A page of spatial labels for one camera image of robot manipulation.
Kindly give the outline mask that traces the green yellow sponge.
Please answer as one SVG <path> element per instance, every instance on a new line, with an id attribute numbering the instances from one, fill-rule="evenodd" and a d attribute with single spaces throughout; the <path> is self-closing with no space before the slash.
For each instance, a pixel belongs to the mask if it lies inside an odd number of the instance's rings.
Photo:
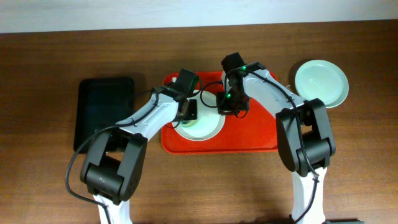
<path id="1" fill-rule="evenodd" d="M 196 120 L 182 121 L 181 122 L 181 126 L 184 127 L 184 128 L 189 128 L 189 127 L 193 126 L 196 123 L 197 123 Z"/>

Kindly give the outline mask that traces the white plate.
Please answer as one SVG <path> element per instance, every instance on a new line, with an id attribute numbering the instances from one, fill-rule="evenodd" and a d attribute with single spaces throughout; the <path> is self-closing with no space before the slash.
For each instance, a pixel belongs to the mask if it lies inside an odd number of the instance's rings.
<path id="1" fill-rule="evenodd" d="M 197 123 L 189 128 L 181 126 L 181 122 L 172 122 L 172 129 L 175 130 L 181 137 L 190 141 L 206 141 L 215 137 L 223 128 L 225 116 L 220 115 L 216 108 L 209 108 L 201 102 L 202 100 L 208 105 L 216 103 L 216 96 L 208 91 L 203 91 L 202 94 L 197 94 L 190 99 L 197 100 Z"/>

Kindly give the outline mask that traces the light green plate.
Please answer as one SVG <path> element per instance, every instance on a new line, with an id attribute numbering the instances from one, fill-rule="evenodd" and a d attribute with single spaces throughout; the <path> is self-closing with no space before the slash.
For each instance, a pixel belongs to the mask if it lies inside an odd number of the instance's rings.
<path id="1" fill-rule="evenodd" d="M 326 60 L 310 60 L 295 74 L 295 89 L 306 100 L 318 98 L 326 108 L 342 104 L 349 93 L 349 83 L 340 67 Z"/>

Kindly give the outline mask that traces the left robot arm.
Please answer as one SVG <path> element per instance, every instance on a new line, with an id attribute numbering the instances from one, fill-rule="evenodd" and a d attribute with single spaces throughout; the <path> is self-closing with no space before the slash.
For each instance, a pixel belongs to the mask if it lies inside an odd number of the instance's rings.
<path id="1" fill-rule="evenodd" d="M 92 194 L 102 223 L 130 223 L 129 199 L 139 184 L 147 143 L 166 124 L 185 119 L 196 90 L 154 88 L 149 101 L 128 118 L 100 129 L 88 146 L 80 180 Z"/>

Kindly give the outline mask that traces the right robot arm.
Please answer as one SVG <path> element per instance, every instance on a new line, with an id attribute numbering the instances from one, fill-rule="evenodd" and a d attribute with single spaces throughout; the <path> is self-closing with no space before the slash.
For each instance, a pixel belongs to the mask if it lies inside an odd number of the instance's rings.
<path id="1" fill-rule="evenodd" d="M 220 114 L 248 111 L 256 100 L 276 121 L 277 147 L 292 174 L 292 223 L 325 223 L 323 183 L 336 146 L 325 104 L 306 100 L 281 85 L 259 62 L 222 61 L 224 90 L 217 96 Z"/>

